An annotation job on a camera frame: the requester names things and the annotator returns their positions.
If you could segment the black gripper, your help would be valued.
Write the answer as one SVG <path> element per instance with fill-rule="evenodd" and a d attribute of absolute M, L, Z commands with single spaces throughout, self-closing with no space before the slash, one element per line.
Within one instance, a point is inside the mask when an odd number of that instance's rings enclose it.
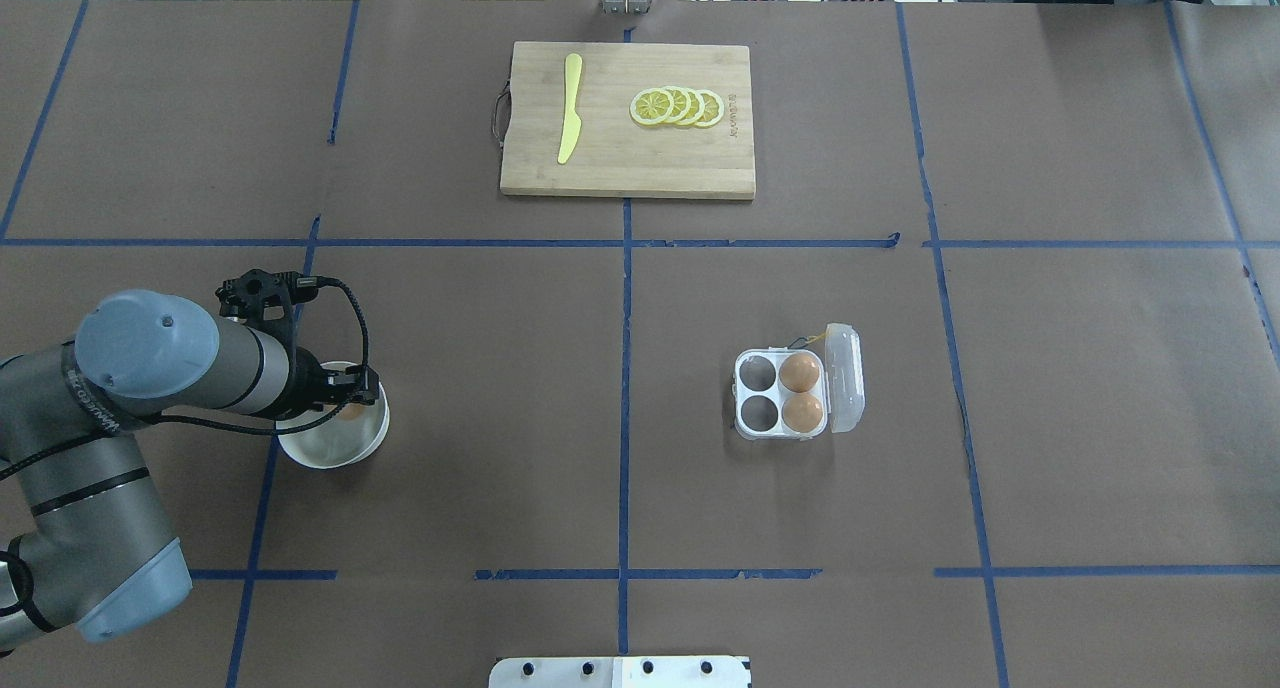
<path fill-rule="evenodd" d="M 379 402 L 379 393 L 351 393 L 346 389 L 375 389 L 379 373 L 371 366 L 325 366 L 319 361 L 298 361 L 291 373 L 288 387 L 288 416 L 302 416 L 315 410 L 347 409 L 348 405 L 371 407 Z"/>

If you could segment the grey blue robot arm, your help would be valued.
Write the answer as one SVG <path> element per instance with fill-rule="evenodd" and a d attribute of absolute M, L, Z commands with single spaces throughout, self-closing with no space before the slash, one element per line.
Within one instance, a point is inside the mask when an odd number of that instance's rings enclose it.
<path fill-rule="evenodd" d="M 339 290 L 361 354 L 326 368 L 298 347 L 294 309 Z M 193 581 L 137 434 L 196 425 L 238 436 L 308 434 L 381 396 L 355 292 L 337 278 L 252 269 L 216 313 L 182 295 L 106 295 L 69 340 L 3 363 L 3 478 L 35 528 L 3 543 L 3 653 L 74 627 L 127 636 L 183 604 Z"/>

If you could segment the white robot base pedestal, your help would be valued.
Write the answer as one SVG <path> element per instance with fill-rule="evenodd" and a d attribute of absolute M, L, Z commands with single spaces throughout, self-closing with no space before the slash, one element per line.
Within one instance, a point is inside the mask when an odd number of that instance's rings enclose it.
<path fill-rule="evenodd" d="M 750 659 L 732 655 L 512 657 L 489 687 L 751 687 Z"/>

